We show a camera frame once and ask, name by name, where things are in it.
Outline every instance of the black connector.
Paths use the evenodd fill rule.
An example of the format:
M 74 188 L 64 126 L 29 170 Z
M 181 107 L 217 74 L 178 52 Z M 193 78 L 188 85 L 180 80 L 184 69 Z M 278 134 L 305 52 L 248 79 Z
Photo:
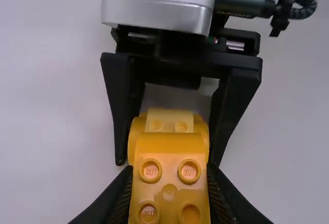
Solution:
M 272 0 L 215 0 L 214 10 L 244 18 L 270 18 L 276 11 L 276 3 Z

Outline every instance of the round stud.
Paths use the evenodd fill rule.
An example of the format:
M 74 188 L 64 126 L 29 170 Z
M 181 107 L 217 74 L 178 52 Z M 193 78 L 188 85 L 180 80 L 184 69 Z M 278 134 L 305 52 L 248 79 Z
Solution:
M 162 167 L 155 159 L 147 159 L 139 168 L 139 175 L 145 183 L 154 184 L 162 176 Z
M 141 203 L 137 213 L 137 223 L 157 224 L 159 222 L 159 218 L 160 212 L 155 202 L 145 201 Z
M 177 173 L 184 184 L 194 184 L 201 176 L 201 168 L 195 160 L 187 159 L 179 165 Z

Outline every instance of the black bracket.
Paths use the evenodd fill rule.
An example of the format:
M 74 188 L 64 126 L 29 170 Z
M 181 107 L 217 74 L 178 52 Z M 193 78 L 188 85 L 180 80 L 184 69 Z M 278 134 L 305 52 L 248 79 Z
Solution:
M 289 15 L 293 8 L 293 4 L 295 3 L 295 0 L 279 0 L 278 1 L 278 11 L 276 15 L 273 16 L 273 19 L 271 21 L 272 25 L 272 32 L 269 35 L 270 37 L 277 38 L 281 31 L 284 31 L 289 26 Z
M 145 83 L 198 89 L 201 77 L 219 79 L 209 119 L 210 161 L 219 165 L 226 145 L 261 83 L 260 35 L 221 29 L 216 44 L 183 33 L 131 27 L 113 30 L 116 53 L 101 57 L 111 105 L 115 158 L 123 165 L 134 117 L 139 115 Z M 228 42 L 244 46 L 234 50 Z

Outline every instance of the lego stud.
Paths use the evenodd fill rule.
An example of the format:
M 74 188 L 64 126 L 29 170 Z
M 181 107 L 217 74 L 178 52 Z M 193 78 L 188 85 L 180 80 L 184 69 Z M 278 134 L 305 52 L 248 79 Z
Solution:
M 187 124 L 185 122 L 183 122 L 183 121 L 177 121 L 175 123 L 175 131 L 177 133 L 184 133 L 184 132 L 187 131 L 187 129 L 188 129 L 188 126 L 187 126 Z
M 194 184 L 201 176 L 201 168 L 195 160 L 187 159 L 179 165 L 177 173 L 184 184 Z
M 162 176 L 162 167 L 155 159 L 147 159 L 139 168 L 139 175 L 146 183 L 156 183 Z
M 200 224 L 201 218 L 201 211 L 196 205 L 191 203 L 183 205 L 179 215 L 181 224 Z
M 159 222 L 159 208 L 155 202 L 145 201 L 140 205 L 137 214 L 139 224 L 157 224 Z
M 159 132 L 163 128 L 163 122 L 158 119 L 153 119 L 150 121 L 149 129 L 153 132 Z

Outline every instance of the yellow plastic part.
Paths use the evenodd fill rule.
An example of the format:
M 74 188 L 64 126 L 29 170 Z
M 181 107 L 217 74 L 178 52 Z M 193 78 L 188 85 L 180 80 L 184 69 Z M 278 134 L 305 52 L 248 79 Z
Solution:
M 198 115 L 150 109 L 132 122 L 129 224 L 210 224 L 209 132 Z

